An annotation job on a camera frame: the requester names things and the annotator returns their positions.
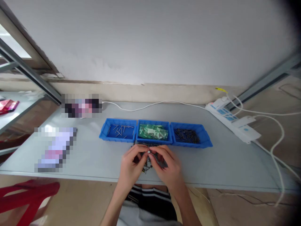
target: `green packet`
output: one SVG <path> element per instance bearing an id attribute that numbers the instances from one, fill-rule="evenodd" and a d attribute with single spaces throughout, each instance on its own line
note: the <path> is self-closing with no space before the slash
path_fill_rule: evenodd
<path id="1" fill-rule="evenodd" d="M 138 136 L 152 140 L 167 140 L 168 130 L 162 125 L 140 124 Z"/>

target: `black shorts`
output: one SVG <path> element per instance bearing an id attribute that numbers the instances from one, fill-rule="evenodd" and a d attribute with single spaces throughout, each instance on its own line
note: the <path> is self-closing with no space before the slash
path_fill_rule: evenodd
<path id="1" fill-rule="evenodd" d="M 136 203 L 140 209 L 166 220 L 177 221 L 177 214 L 169 192 L 156 188 L 142 189 L 134 185 L 125 200 Z"/>

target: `blue storage tray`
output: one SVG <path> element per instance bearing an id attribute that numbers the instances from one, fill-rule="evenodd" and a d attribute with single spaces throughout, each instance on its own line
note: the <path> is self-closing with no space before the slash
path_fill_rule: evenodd
<path id="1" fill-rule="evenodd" d="M 133 128 L 125 128 L 124 129 L 124 127 L 123 127 L 122 130 L 124 129 L 124 132 L 122 133 L 122 136 L 118 135 L 116 137 L 116 135 L 118 133 L 116 133 L 116 129 L 114 130 L 114 128 L 116 126 L 114 126 L 113 124 L 123 125 L 123 126 L 132 126 Z M 107 118 L 101 129 L 99 138 L 101 138 L 105 141 L 134 143 L 135 135 L 136 135 L 136 124 L 137 124 L 136 120 L 123 120 L 123 119 Z"/>
<path id="2" fill-rule="evenodd" d="M 172 130 L 172 139 L 173 143 L 172 145 L 175 146 L 182 146 L 182 147 L 191 147 L 191 148 L 207 148 L 212 147 L 212 143 L 210 140 L 210 137 L 201 124 L 188 124 L 188 123 L 177 123 L 177 122 L 171 122 L 171 130 Z M 191 129 L 194 130 L 197 134 L 197 136 L 200 139 L 199 144 L 194 143 L 184 143 L 184 142 L 177 142 L 176 138 L 178 138 L 178 135 L 175 134 L 174 129 Z"/>
<path id="3" fill-rule="evenodd" d="M 138 137 L 139 126 L 140 124 L 151 124 L 151 125 L 162 125 L 165 130 L 168 130 L 168 139 L 166 141 L 162 140 L 152 140 Z M 145 142 L 145 143 L 157 143 L 157 144 L 172 144 L 172 133 L 170 129 L 169 122 L 164 121 L 150 121 L 150 120 L 138 120 L 138 125 L 136 128 L 136 140 L 137 142 Z"/>

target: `forearm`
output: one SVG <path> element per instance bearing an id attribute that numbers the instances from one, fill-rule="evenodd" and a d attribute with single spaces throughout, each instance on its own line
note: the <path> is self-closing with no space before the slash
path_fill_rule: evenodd
<path id="1" fill-rule="evenodd" d="M 202 226 L 194 210 L 186 185 L 181 185 L 181 188 L 173 195 L 180 208 L 183 226 Z"/>
<path id="2" fill-rule="evenodd" d="M 116 226 L 122 203 L 124 202 L 127 194 L 128 191 L 117 184 L 100 226 Z"/>

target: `white power strip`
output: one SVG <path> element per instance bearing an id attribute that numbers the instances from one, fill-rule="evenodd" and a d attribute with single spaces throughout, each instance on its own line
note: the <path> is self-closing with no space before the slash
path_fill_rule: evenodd
<path id="1" fill-rule="evenodd" d="M 239 137 L 243 142 L 250 144 L 261 137 L 261 134 L 256 130 L 248 126 L 250 122 L 254 122 L 255 119 L 251 116 L 245 116 L 241 119 L 233 116 L 227 109 L 224 108 L 229 102 L 224 98 L 217 99 L 214 103 L 209 103 L 206 105 L 206 109 L 210 110 L 211 114 L 214 115 L 218 120 L 220 120 L 225 126 L 227 126 L 236 136 Z"/>

